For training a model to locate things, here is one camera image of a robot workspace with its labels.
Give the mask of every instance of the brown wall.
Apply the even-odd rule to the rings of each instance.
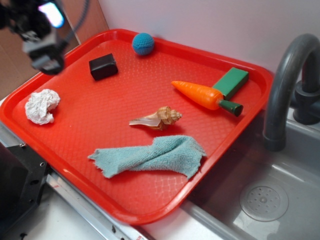
[[[70,20],[70,25],[77,24],[83,10],[84,0],[63,0],[64,11]],[[67,23],[58,30],[61,37],[69,32]],[[108,30],[107,23],[100,9],[98,0],[91,0],[89,11],[83,25],[76,33],[67,51],[75,48],[91,36]],[[22,51],[23,41],[17,34],[12,34],[8,28],[0,30],[0,100],[38,73],[31,67],[30,58]]]

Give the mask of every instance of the drain strainer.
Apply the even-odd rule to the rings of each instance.
[[[242,190],[240,205],[249,217],[261,222],[270,222],[285,214],[289,200],[279,185],[270,181],[257,181]]]

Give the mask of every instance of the red tray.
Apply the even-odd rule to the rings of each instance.
[[[131,47],[136,32],[102,32],[66,56],[57,76],[38,74],[15,90],[0,107],[1,121],[109,214],[132,225],[154,222],[177,208],[267,101],[272,76],[265,69],[155,39],[154,51],[138,56]],[[118,74],[94,81],[89,61],[112,53]],[[244,106],[235,117],[223,109],[208,110],[178,92],[171,81],[213,86],[230,68],[249,72],[248,82],[231,99]],[[27,120],[31,93],[56,91],[61,102],[54,123]],[[183,117],[167,130],[129,126],[129,121],[170,106]],[[125,171],[107,179],[88,159],[97,148],[151,145],[155,137],[192,136],[206,151],[189,181],[172,171]]]

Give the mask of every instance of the white wall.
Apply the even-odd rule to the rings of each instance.
[[[320,0],[99,0],[110,29],[260,65],[273,73],[300,34],[320,38]]]

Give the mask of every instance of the blue ball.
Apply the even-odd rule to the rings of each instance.
[[[148,55],[155,46],[155,40],[148,33],[137,34],[132,41],[133,50],[139,55]]]

